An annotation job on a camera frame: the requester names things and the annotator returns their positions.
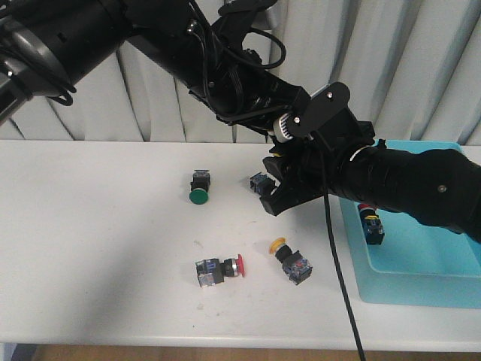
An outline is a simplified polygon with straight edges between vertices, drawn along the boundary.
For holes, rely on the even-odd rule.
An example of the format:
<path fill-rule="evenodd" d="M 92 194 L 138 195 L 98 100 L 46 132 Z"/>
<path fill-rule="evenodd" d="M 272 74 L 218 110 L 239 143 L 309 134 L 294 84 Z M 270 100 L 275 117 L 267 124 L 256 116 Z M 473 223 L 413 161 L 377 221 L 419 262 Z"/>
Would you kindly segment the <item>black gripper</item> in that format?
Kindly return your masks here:
<path fill-rule="evenodd" d="M 260 197 L 265 211 L 277 216 L 333 194 L 479 241 L 480 166 L 454 149 L 391 149 L 372 132 L 344 110 L 307 136 L 278 145 L 289 176 Z"/>

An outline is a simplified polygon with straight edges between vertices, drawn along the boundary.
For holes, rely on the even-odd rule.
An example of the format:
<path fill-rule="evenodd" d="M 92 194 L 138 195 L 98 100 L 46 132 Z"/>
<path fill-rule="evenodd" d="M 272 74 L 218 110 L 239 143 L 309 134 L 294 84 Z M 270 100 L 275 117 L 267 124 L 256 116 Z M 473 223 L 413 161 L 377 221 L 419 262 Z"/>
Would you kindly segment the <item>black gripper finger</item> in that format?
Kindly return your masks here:
<path fill-rule="evenodd" d="M 280 183 L 289 176 L 289 162 L 284 157 L 268 156 L 262 160 L 265 170 Z"/>

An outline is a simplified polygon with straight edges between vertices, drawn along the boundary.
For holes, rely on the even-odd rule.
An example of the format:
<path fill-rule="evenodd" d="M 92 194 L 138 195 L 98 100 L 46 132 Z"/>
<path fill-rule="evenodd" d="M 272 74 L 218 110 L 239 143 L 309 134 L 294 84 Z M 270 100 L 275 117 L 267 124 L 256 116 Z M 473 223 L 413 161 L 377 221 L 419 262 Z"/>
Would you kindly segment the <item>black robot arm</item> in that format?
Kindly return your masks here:
<path fill-rule="evenodd" d="M 374 139 L 340 82 L 308 94 L 243 47 L 270 1 L 233 1 L 209 23 L 194 1 L 3 1 L 1 118 L 45 96 L 72 104 L 75 86 L 130 43 L 180 80 L 216 118 L 270 137 L 261 197 L 272 215 L 319 197 L 402 212 L 480 239 L 480 167 L 456 150 L 414 154 Z"/>

